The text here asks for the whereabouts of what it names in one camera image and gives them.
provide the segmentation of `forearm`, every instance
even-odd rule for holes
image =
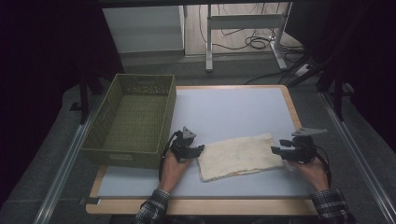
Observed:
[[[134,224],[161,223],[166,215],[169,193],[155,189],[134,217]]]
[[[356,223],[340,189],[323,190],[310,196],[322,222],[326,224]]]

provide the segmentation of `rectangular basket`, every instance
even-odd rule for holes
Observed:
[[[81,151],[98,165],[158,169],[176,102],[172,75],[117,74]]]

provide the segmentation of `light wooden floor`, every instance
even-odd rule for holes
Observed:
[[[214,15],[235,15],[235,14],[274,14],[282,13],[287,3],[259,3],[259,4],[222,4],[212,5],[212,16]],[[206,42],[206,17],[207,17],[207,5],[201,6],[187,6],[187,18],[185,23],[185,53],[186,55],[199,55],[205,54],[205,42]],[[237,52],[260,52],[260,51],[271,51],[269,46],[263,49],[254,49],[251,46],[242,48],[246,45],[246,39],[255,36],[268,38],[272,35],[272,31],[269,29],[259,29],[256,32],[254,30],[242,30],[235,32],[236,30],[216,30],[212,31],[212,43],[214,53],[237,53]],[[267,45],[268,42],[254,44],[255,47],[261,48]],[[285,46],[301,46],[297,40],[284,33],[282,35],[281,44]],[[222,45],[230,48],[226,49],[223,47],[216,46],[215,44]]]

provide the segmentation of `hand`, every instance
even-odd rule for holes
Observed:
[[[289,164],[295,166],[300,171],[305,180],[314,188],[315,191],[329,189],[329,183],[324,166],[317,157],[307,164],[301,164],[297,161],[289,161]]]
[[[185,160],[182,163],[177,162],[174,153],[168,150],[163,161],[163,174],[158,188],[170,193],[190,163],[191,160]]]

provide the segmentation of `plaid shirt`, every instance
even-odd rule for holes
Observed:
[[[349,212],[346,200],[340,189],[330,189],[310,195],[318,210],[319,219],[326,224],[354,224],[355,218]],[[205,224],[198,216],[165,218],[169,193],[155,189],[152,195],[142,204],[134,217],[134,224]]]

